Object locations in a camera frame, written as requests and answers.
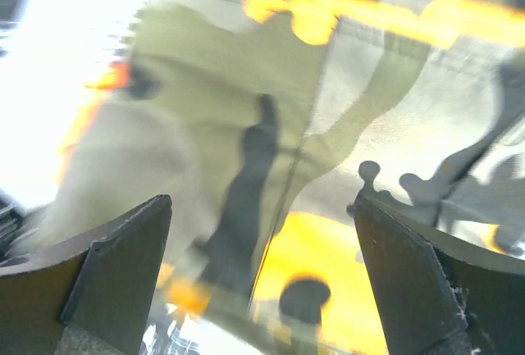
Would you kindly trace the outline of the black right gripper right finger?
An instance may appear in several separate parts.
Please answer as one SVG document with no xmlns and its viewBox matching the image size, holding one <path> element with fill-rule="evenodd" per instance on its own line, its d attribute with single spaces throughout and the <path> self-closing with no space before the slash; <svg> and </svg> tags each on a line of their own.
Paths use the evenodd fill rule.
<svg viewBox="0 0 525 355">
<path fill-rule="evenodd" d="M 391 354 L 522 354 L 524 262 L 423 225 L 369 193 L 354 224 Z"/>
</svg>

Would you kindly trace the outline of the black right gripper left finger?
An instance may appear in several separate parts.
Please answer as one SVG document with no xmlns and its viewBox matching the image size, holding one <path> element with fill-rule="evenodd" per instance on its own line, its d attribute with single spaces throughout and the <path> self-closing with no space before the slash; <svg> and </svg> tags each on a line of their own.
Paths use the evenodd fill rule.
<svg viewBox="0 0 525 355">
<path fill-rule="evenodd" d="M 3 354 L 139 353 L 171 223 L 158 195 L 1 265 Z"/>
</svg>

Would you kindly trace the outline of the camouflage olive yellow trousers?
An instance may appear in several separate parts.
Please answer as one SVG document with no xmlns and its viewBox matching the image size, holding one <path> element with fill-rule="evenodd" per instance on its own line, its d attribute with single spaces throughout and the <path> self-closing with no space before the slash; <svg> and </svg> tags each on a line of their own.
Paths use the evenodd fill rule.
<svg viewBox="0 0 525 355">
<path fill-rule="evenodd" d="M 151 0 L 14 256 L 173 202 L 144 354 L 384 354 L 361 190 L 524 256 L 524 0 Z"/>
</svg>

